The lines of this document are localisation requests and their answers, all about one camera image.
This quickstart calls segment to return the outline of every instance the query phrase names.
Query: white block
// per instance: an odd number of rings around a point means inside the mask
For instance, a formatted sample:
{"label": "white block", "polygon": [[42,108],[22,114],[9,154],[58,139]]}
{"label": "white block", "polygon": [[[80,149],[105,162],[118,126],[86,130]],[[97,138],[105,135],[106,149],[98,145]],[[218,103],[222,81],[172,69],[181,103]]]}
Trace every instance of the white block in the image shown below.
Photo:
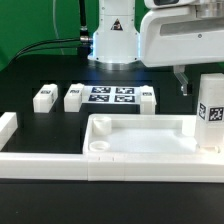
{"label": "white block", "polygon": [[0,118],[0,151],[18,128],[16,113],[4,113]]}
{"label": "white block", "polygon": [[58,98],[58,87],[55,84],[44,85],[33,98],[35,113],[49,113]]}
{"label": "white block", "polygon": [[224,144],[224,75],[201,76],[195,139],[200,147]]}
{"label": "white block", "polygon": [[140,114],[155,114],[156,98],[153,87],[140,87]]}
{"label": "white block", "polygon": [[65,98],[65,112],[79,112],[82,105],[83,84],[71,85]]}

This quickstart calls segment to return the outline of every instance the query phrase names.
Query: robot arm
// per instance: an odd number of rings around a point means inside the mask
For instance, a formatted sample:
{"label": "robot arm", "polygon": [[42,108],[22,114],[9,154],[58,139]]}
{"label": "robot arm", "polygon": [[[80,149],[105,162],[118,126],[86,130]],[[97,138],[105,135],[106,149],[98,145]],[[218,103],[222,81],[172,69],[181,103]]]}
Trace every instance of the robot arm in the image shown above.
{"label": "robot arm", "polygon": [[174,66],[188,95],[185,65],[224,61],[224,2],[145,0],[145,4],[152,10],[141,24],[141,60],[147,67]]}

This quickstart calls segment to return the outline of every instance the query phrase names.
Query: green background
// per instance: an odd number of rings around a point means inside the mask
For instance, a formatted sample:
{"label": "green background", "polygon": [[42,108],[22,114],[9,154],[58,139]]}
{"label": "green background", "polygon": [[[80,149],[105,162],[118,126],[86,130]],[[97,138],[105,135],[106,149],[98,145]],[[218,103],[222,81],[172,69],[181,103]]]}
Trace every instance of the green background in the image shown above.
{"label": "green background", "polygon": [[[79,36],[78,0],[57,0],[57,28],[60,38]],[[93,33],[98,27],[99,0],[86,0],[87,24]],[[136,28],[148,9],[136,0]],[[23,47],[42,40],[56,39],[53,27],[53,0],[0,0],[0,69]],[[61,54],[60,50],[41,53]],[[65,54],[76,54],[67,49]]]}

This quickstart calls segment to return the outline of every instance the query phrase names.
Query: white tray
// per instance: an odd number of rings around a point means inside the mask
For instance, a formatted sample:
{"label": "white tray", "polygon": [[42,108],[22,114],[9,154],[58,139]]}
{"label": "white tray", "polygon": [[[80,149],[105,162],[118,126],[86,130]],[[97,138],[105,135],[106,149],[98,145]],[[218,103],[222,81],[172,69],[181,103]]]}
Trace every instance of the white tray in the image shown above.
{"label": "white tray", "polygon": [[195,120],[195,116],[91,115],[83,148],[88,179],[223,182],[224,154],[197,148]]}

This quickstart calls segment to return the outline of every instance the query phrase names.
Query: black table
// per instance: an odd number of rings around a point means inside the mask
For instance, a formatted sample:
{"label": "black table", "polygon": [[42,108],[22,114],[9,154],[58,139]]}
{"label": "black table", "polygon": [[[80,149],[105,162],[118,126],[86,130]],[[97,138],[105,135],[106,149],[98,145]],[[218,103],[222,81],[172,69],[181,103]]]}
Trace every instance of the black table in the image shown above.
{"label": "black table", "polygon": [[[137,105],[83,104],[65,113],[71,84],[154,87],[158,114],[195,114],[200,74],[223,72],[217,64],[192,65],[186,74],[194,95],[183,97],[172,68],[106,71],[76,56],[20,58],[0,72],[0,115],[17,112],[19,128],[4,152],[81,154],[92,113],[137,114]],[[59,98],[49,114],[33,113],[33,97],[55,83]],[[0,223],[181,223],[224,222],[224,185],[208,183],[0,180]]]}

